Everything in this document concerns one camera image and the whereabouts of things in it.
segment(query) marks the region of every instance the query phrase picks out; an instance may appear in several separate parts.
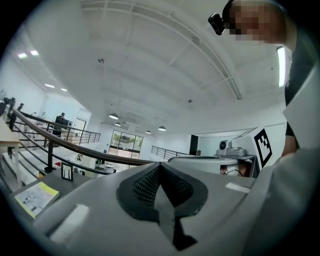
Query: person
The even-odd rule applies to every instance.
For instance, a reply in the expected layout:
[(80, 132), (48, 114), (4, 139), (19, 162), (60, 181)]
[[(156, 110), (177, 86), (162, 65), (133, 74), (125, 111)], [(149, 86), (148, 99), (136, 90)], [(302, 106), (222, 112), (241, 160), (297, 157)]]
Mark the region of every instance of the person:
[[(282, 45), (292, 52), (289, 81), (284, 89), (287, 106), (303, 85), (318, 57), (315, 49), (310, 47), (310, 34), (305, 27), (295, 23), (278, 2), (270, 0), (229, 0), (222, 11), (222, 20), (230, 34), (245, 35), (251, 41)], [(295, 153), (298, 148), (294, 132), (287, 124), (281, 156)]]

